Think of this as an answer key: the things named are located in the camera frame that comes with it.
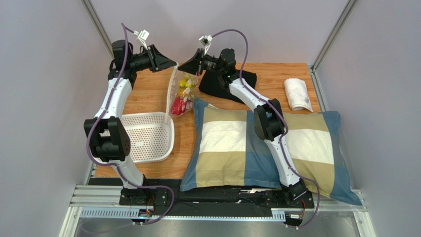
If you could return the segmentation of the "clear zip top bag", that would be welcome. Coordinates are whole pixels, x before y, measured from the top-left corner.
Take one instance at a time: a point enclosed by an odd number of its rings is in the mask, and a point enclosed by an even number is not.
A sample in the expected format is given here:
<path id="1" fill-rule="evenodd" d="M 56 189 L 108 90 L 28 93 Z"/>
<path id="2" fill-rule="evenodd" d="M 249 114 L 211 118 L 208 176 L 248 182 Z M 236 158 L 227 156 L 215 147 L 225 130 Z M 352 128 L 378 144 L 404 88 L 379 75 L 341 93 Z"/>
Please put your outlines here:
<path id="1" fill-rule="evenodd" d="M 178 63 L 173 67 L 167 92 L 166 115 L 168 118 L 179 117 L 192 110 L 194 91 L 198 82 L 198 76 L 182 72 Z"/>

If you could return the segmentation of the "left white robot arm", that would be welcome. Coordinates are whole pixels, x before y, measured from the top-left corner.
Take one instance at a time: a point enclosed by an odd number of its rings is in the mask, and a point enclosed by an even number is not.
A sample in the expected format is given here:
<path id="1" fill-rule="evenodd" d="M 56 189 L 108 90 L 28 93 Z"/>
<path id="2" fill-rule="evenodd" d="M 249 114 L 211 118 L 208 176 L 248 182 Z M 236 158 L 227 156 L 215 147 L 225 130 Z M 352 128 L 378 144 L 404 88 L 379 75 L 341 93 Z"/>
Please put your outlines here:
<path id="1" fill-rule="evenodd" d="M 86 151 L 90 160 L 99 166 L 110 166 L 123 182 L 121 195 L 126 199 L 150 199 L 150 186 L 145 186 L 145 176 L 130 157 L 130 138 L 121 117 L 126 100 L 132 92 L 137 72 L 159 72 L 177 66 L 151 44 L 140 53 L 133 53 L 127 40 L 112 43 L 114 59 L 109 67 L 108 87 L 105 98 L 94 118 L 84 121 L 87 136 Z"/>

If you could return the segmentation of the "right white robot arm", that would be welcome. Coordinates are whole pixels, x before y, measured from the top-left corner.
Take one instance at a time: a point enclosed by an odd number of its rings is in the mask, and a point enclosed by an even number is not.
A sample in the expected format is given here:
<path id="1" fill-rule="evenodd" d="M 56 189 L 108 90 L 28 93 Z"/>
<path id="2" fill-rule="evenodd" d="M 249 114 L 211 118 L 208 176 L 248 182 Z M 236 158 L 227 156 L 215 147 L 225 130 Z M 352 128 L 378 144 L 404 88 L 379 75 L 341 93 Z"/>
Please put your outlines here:
<path id="1" fill-rule="evenodd" d="M 254 130 L 259 139 L 268 146 L 279 173 L 279 180 L 287 201 L 297 201 L 307 188 L 297 172 L 287 147 L 288 126 L 277 99 L 268 99 L 253 89 L 236 68 L 235 51 L 225 48 L 219 57 L 210 56 L 203 48 L 183 63 L 178 69 L 182 72 L 200 76 L 203 72 L 214 72 L 220 86 L 239 98 L 253 111 Z"/>

